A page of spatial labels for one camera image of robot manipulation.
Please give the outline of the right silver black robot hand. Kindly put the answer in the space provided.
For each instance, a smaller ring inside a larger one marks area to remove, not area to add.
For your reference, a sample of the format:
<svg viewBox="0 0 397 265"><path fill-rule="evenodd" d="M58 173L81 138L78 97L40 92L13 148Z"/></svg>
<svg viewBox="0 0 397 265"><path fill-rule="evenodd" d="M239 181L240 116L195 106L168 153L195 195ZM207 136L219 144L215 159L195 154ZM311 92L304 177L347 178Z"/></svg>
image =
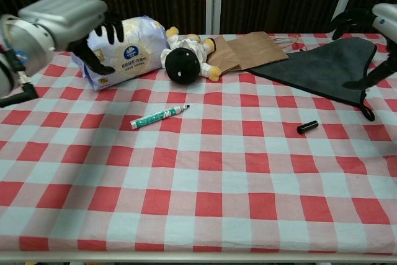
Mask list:
<svg viewBox="0 0 397 265"><path fill-rule="evenodd" d="M346 10L330 21L326 26L326 31L332 32L332 39L337 40L348 30L361 25L372 25L386 38L389 54L387 60L378 65L366 77L342 84L344 88L352 90L370 88L396 73L396 5L379 3L371 9Z"/></svg>

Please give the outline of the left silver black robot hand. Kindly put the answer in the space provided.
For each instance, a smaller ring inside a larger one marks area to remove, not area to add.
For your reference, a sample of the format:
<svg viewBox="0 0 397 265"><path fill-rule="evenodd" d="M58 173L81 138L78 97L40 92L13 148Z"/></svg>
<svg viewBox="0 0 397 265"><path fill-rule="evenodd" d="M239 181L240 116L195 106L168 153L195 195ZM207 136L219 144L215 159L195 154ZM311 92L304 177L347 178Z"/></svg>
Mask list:
<svg viewBox="0 0 397 265"><path fill-rule="evenodd" d="M115 40L124 41L122 20L108 10L104 1L39 0L19 10L18 16L44 28L53 39L57 52L74 53L99 75L115 72L100 62L87 43L92 31L100 37L102 29L106 31L109 44L114 44Z"/></svg>

